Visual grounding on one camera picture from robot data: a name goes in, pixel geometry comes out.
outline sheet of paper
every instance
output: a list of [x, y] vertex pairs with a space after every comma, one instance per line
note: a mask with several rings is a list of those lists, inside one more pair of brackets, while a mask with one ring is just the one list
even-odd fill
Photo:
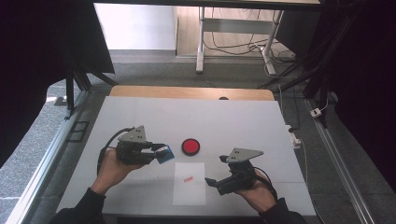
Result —
[[206, 205], [205, 164], [176, 162], [173, 205]]

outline floor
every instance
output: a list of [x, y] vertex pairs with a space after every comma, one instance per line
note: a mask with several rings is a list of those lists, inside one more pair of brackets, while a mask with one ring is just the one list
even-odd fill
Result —
[[[221, 38], [219, 45], [229, 44], [220, 40]], [[190, 58], [194, 51], [186, 50], [185, 52], [185, 54], [175, 57], [168, 52], [155, 50], [111, 50], [116, 75], [110, 76], [120, 84], [126, 85], [246, 89], [256, 89], [271, 79], [263, 72], [262, 59], [251, 57], [207, 58], [205, 59], [204, 73], [196, 75], [195, 60]], [[281, 72], [286, 67], [287, 65], [283, 63], [276, 64], [276, 71]], [[290, 77], [300, 74], [301, 70], [296, 70], [290, 74]], [[102, 102], [110, 91], [110, 87], [100, 79], [90, 76], [90, 80], [93, 87], [88, 92], [85, 103], [78, 105], [81, 107], [82, 113], [77, 119], [77, 123], [85, 122], [87, 129], [83, 132], [84, 134], [81, 132], [68, 134], [68, 141], [62, 147], [55, 165], [49, 171], [49, 175], [37, 193], [33, 206], [23, 223], [47, 223], [55, 214], [68, 180], [74, 172], [79, 155], [89, 138]], [[269, 85], [268, 89], [276, 90], [279, 83], [289, 80], [290, 78], [277, 80]], [[58, 97], [64, 96], [64, 88], [64, 81], [55, 83], [49, 88], [48, 102], [33, 124], [31, 131], [26, 134], [14, 155], [0, 170], [0, 188], [2, 189], [0, 192], [0, 223], [6, 223], [32, 173], [49, 147], [52, 136], [56, 134], [60, 123], [64, 120], [65, 107], [62, 104], [55, 105]], [[305, 99], [301, 95], [303, 89], [304, 83], [296, 86], [294, 90], [282, 92], [282, 95], [276, 94], [276, 99], [283, 108], [285, 122], [298, 128], [295, 134], [304, 141], [304, 149], [296, 150], [295, 154], [307, 180], [313, 203], [325, 223], [361, 223], [319, 137], [314, 121], [309, 115]], [[313, 105], [316, 103], [315, 99], [310, 102]], [[395, 193], [376, 170], [363, 148], [333, 112], [335, 102], [335, 99], [330, 97], [327, 108], [328, 130], [331, 132], [351, 176], [367, 202], [376, 223], [396, 223]], [[73, 130], [78, 131], [78, 126], [75, 126]], [[305, 219], [308, 223], [320, 223], [317, 217], [306, 217]], [[106, 217], [106, 220], [110, 224], [118, 223], [114, 217]], [[129, 223], [130, 221], [124, 219], [119, 220], [119, 223]], [[166, 220], [158, 219], [135, 219], [133, 221], [134, 223], [167, 223]]]

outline red disc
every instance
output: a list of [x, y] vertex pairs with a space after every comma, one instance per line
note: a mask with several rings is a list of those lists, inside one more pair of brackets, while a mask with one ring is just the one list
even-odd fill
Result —
[[200, 149], [199, 142], [193, 138], [184, 140], [181, 149], [188, 156], [194, 156]]

